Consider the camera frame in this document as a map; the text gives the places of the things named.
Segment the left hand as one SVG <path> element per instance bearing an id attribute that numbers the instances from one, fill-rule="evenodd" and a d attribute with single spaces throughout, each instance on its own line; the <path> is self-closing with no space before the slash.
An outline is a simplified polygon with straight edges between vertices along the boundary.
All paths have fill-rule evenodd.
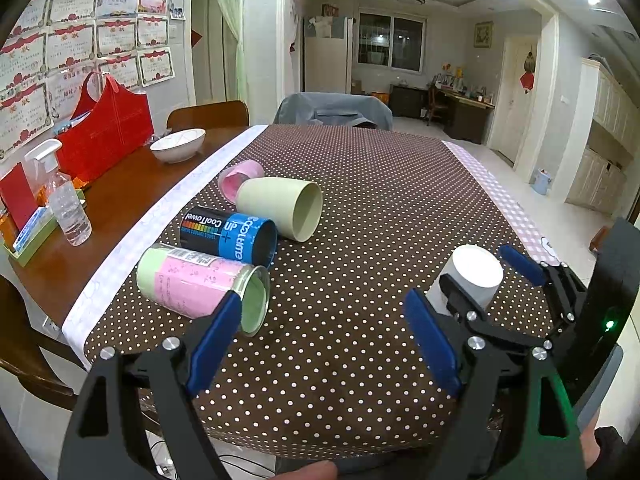
<path id="1" fill-rule="evenodd" d="M 333 462 L 312 463 L 294 471 L 282 472 L 272 477 L 272 480 L 336 480 L 338 470 Z"/>

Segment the right hand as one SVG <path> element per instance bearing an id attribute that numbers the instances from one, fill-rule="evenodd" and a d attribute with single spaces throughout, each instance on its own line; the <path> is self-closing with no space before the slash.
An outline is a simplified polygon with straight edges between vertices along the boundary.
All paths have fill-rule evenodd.
<path id="1" fill-rule="evenodd" d="M 584 458 L 585 467 L 589 469 L 599 458 L 600 445 L 596 439 L 596 428 L 600 415 L 600 410 L 597 410 L 593 418 L 585 426 L 580 435 L 580 444 L 582 445 L 582 457 Z"/>

